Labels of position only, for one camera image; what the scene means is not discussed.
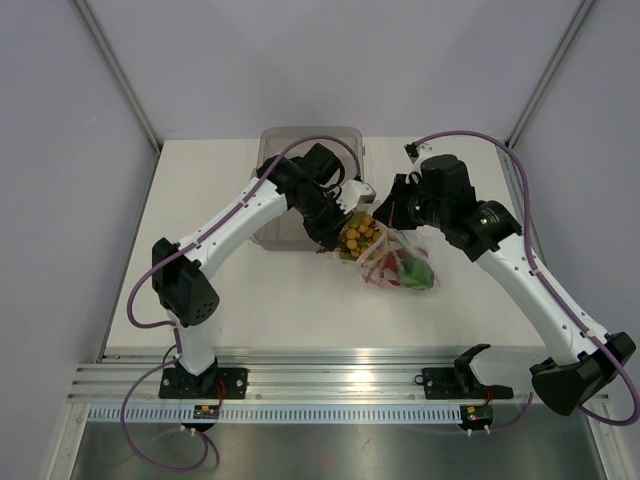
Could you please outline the yellow toy grape bunch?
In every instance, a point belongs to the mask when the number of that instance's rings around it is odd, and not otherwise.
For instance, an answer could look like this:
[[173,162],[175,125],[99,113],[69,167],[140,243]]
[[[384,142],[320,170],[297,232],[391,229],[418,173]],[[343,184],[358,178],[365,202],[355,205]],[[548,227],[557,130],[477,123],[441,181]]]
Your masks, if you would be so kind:
[[370,214],[356,211],[338,236],[337,256],[344,261],[356,261],[381,236],[378,222]]

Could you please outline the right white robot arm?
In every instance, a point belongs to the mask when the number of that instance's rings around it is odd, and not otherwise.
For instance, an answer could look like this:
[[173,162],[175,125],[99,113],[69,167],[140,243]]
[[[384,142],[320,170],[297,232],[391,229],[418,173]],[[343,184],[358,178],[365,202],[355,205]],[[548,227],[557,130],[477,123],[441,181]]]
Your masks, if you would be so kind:
[[373,216],[394,230],[438,229],[507,292],[546,346],[547,359],[527,376],[555,413],[569,416],[581,408],[635,353],[627,333],[610,333],[589,319],[536,261],[506,207],[477,199],[466,164],[456,156],[434,156],[417,171],[397,174]]

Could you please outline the red toy lobster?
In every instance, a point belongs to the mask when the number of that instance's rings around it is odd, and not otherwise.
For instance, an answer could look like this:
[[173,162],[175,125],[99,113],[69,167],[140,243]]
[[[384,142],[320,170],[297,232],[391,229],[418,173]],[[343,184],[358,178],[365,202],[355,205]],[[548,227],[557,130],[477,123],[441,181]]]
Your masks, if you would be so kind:
[[363,276],[363,280],[368,284],[381,288],[406,288],[399,283],[397,273],[401,261],[411,257],[414,256],[410,255],[406,250],[392,250],[367,270]]

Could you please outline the green toy bell pepper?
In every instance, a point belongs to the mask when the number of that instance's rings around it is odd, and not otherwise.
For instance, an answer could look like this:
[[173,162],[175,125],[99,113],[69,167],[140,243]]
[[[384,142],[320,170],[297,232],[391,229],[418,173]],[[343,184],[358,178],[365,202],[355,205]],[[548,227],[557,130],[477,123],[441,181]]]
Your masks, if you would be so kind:
[[399,283],[413,290],[431,290],[435,285],[435,273],[430,265],[417,257],[401,261],[397,273]]

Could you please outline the clear zip top bag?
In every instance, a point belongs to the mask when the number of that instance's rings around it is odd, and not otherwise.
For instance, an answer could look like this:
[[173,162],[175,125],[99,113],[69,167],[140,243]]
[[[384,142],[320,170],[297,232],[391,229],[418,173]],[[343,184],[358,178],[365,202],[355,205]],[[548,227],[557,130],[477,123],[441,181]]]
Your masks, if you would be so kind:
[[439,286],[431,240],[387,227],[363,210],[351,214],[332,255],[354,266],[364,283],[379,288],[432,292]]

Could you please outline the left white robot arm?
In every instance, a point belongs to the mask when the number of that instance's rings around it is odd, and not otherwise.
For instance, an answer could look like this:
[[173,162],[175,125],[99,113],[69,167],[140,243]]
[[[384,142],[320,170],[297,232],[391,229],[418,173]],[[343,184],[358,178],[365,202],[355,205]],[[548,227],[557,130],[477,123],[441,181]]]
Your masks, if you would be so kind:
[[177,324],[175,364],[164,369],[163,399],[221,398],[227,379],[205,331],[219,306],[211,281],[225,260],[257,230],[291,209],[320,248],[336,247],[347,220],[331,180],[344,178],[339,158],[320,143],[293,158],[272,157],[236,201],[178,243],[162,238],[152,248],[152,288]]

